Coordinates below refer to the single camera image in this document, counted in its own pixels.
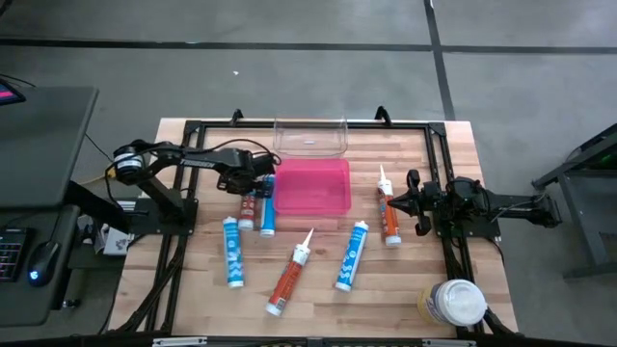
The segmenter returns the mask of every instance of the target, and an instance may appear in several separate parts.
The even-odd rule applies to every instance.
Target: red caulk tube
[[[281,315],[285,304],[289,301],[289,297],[291,297],[296,281],[300,278],[302,268],[307,263],[307,260],[309,260],[309,242],[313,230],[314,228],[310,230],[305,242],[296,245],[296,248],[293,250],[293,255],[289,259],[289,263],[287,263],[287,266],[282,272],[281,278],[277,283],[277,287],[274,288],[274,293],[272,293],[270,300],[268,300],[266,310],[277,317]]]

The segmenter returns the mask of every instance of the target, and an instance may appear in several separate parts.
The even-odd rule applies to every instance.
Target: caulk tube
[[[382,229],[384,233],[384,241],[386,246],[398,246],[401,243],[401,237],[398,235],[398,220],[396,220],[396,211],[388,205],[388,201],[394,197],[392,191],[392,182],[386,179],[384,167],[379,166],[382,176],[377,182],[377,191],[379,192],[379,209],[382,214]]]
[[[242,197],[240,202],[240,220],[238,228],[240,230],[253,230],[255,221],[255,191]]]
[[[275,183],[275,177],[273,174],[268,174],[263,178],[269,182],[273,187]],[[274,210],[274,190],[270,198],[264,198],[261,203],[261,231],[259,235],[261,237],[274,237],[275,224],[277,219],[277,212]]]
[[[349,238],[349,245],[347,245],[343,264],[340,266],[340,272],[335,284],[336,289],[344,292],[351,291],[351,284],[354,282],[354,276],[356,275],[356,270],[358,270],[358,264],[360,264],[360,257],[367,233],[368,225],[364,221],[356,222],[351,238]]]
[[[307,260],[309,260],[309,242],[313,230],[314,229],[310,230],[305,242],[296,245],[296,248],[293,250],[293,255],[291,259],[289,259],[289,263],[287,263],[285,270],[282,272],[277,287],[274,288],[274,293],[272,293],[270,300],[268,300],[268,304],[266,304],[266,311],[269,313],[280,316],[285,304],[289,301],[289,297],[291,297],[296,281],[300,277],[302,268],[307,263]]]
[[[225,236],[225,259],[228,270],[229,288],[244,286],[244,265],[240,250],[240,231],[238,221],[233,217],[223,220],[223,234]]]

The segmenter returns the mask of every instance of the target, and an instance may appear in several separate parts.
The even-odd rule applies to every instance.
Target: black desk
[[[80,209],[62,206],[76,200],[67,198],[69,181],[98,94],[90,87],[22,92],[25,102],[0,107],[0,226],[17,216],[40,213],[11,224],[37,232],[18,280],[0,283],[0,327],[40,325],[64,299]],[[49,239],[58,216],[53,238],[62,248],[56,271],[48,285],[36,288],[26,279],[25,265],[34,248]]]
[[[30,212],[0,214],[0,225],[4,225],[9,220],[19,217],[24,213],[28,214]],[[56,263],[55,275],[48,285],[33,287],[26,280],[28,258],[30,258],[36,245],[49,239],[58,216],[60,216],[60,219],[58,220],[57,230],[53,235],[53,239],[59,242],[62,248]],[[47,319],[49,310],[58,308],[57,305],[62,303],[63,298],[59,298],[58,295],[59,293],[62,295],[65,293],[65,288],[61,286],[67,283],[67,278],[64,276],[67,274],[68,256],[70,255],[78,216],[78,207],[65,206],[61,212],[41,212],[11,224],[12,227],[33,227],[37,231],[27,249],[27,254],[24,258],[25,263],[19,271],[18,280],[16,282],[0,283],[0,305],[2,306],[0,308],[0,327],[40,325]]]

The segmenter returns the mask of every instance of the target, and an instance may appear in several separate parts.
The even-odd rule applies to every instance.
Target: computer mouse
[[[28,259],[28,282],[32,286],[44,286],[54,277],[60,244],[47,241],[38,244]]]

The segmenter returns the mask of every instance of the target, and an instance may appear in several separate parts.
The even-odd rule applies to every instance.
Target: keyboard
[[[7,227],[0,230],[0,282],[16,281],[34,229]]]

